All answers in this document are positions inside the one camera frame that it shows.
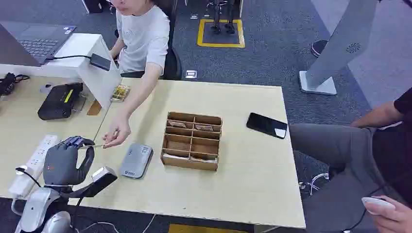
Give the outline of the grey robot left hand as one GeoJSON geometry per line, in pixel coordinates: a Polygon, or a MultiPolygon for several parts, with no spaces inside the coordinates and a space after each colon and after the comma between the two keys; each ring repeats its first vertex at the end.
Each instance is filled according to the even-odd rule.
{"type": "Polygon", "coordinates": [[[69,186],[81,184],[93,163],[95,143],[81,136],[71,136],[48,149],[44,167],[43,179],[45,185],[69,186]],[[86,156],[77,167],[78,150],[88,146],[86,156]]]}

